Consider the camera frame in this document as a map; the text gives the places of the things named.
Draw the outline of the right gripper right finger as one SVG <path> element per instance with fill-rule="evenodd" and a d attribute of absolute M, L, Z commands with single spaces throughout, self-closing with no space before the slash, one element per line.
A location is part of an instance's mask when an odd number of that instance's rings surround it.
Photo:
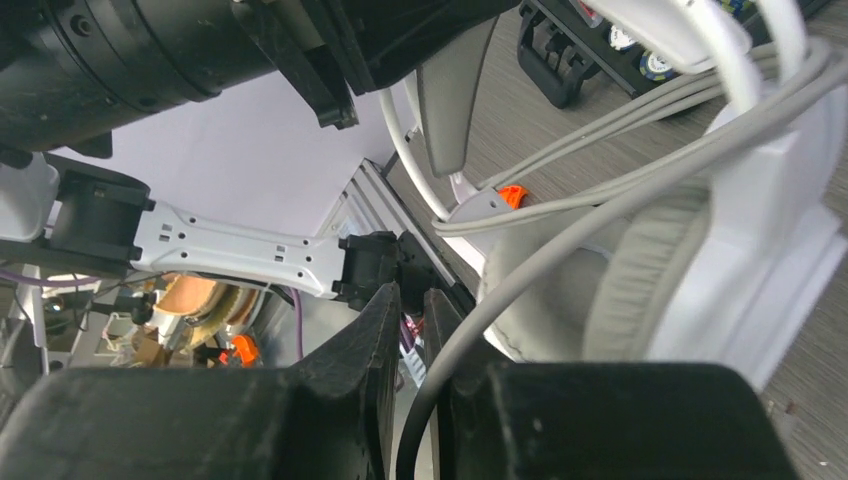
<path fill-rule="evenodd" d="M 426 435 L 439 479 L 793 479 L 762 404 L 719 365 L 515 363 L 477 339 Z"/>

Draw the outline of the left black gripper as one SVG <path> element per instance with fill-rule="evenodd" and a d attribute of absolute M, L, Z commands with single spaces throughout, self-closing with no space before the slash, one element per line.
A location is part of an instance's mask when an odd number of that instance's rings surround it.
<path fill-rule="evenodd" d="M 510 1 L 5 1 L 1 144 L 108 153 L 115 129 L 277 72 L 319 125 Z"/>

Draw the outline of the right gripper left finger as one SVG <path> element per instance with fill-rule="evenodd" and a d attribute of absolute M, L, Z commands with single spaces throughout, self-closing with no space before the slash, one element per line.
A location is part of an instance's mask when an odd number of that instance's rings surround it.
<path fill-rule="evenodd" d="M 1 433 L 5 479 L 384 479 L 399 288 L 286 368 L 73 368 Z"/>

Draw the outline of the white grey headphones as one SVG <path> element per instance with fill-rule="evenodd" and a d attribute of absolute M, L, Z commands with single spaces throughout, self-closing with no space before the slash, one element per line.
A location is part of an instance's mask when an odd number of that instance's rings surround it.
<path fill-rule="evenodd" d="M 754 46 L 715 1 L 593 1 L 677 77 L 525 159 L 512 176 L 701 103 L 727 99 L 703 136 L 574 196 L 462 220 L 489 234 L 481 303 L 423 383 L 400 442 L 414 470 L 435 394 L 491 333 L 529 358 L 716 360 L 760 384 L 847 248 L 823 206 L 846 143 L 847 58 L 810 37 L 793 1 L 760 1 Z"/>

